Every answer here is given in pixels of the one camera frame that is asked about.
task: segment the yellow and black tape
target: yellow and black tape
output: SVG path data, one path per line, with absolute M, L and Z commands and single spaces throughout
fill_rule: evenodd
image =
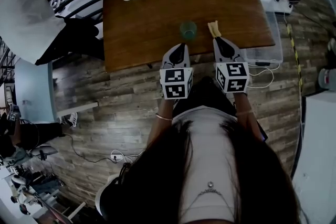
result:
M 295 47 L 294 39 L 292 37 L 291 30 L 290 30 L 287 22 L 285 22 L 285 23 L 286 23 L 286 27 L 287 27 L 287 33 L 289 35 L 290 42 L 292 44 L 292 48 L 293 48 L 294 55 L 295 55 L 295 61 L 296 61 L 296 66 L 297 66 L 297 69 L 298 69 L 298 76 L 299 76 L 299 87 L 300 87 L 300 92 L 302 92 L 303 79 L 302 79 L 301 65 L 300 65 L 300 61 L 299 61 L 299 56 L 298 56 L 298 52 L 296 51 L 296 47 Z

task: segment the light blue table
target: light blue table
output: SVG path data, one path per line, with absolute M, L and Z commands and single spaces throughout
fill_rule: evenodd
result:
M 22 59 L 16 63 L 16 103 L 20 108 L 22 119 L 33 123 L 55 122 L 60 116 L 98 106 L 98 103 L 95 102 L 57 111 L 52 75 L 53 66 L 51 63 L 36 66 Z

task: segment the yellow object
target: yellow object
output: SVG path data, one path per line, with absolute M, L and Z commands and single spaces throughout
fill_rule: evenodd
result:
M 221 32 L 218 30 L 218 21 L 208 23 L 208 27 L 213 38 L 222 36 Z

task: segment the white cube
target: white cube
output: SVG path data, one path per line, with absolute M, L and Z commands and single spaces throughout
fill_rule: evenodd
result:
M 160 69 L 165 99 L 186 99 L 193 85 L 193 68 Z
M 246 92 L 250 79 L 247 62 L 216 63 L 216 80 L 226 92 Z

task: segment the power outlet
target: power outlet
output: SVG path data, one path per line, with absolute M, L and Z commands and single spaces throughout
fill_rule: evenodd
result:
M 124 159 L 124 156 L 122 154 L 111 154 L 111 159 L 113 161 L 119 162 Z

